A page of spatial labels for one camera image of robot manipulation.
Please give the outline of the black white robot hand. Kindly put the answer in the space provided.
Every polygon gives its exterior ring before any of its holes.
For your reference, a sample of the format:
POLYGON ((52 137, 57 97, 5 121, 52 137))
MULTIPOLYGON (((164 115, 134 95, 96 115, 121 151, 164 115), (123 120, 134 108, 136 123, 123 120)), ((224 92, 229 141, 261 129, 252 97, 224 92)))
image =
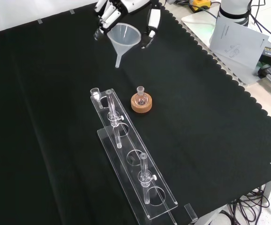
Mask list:
POLYGON ((98 16, 98 28, 95 40, 106 35, 123 17, 135 13, 150 5, 147 29, 142 34, 141 48, 147 48, 158 32, 161 19, 161 7, 158 0, 98 0, 94 10, 98 16))

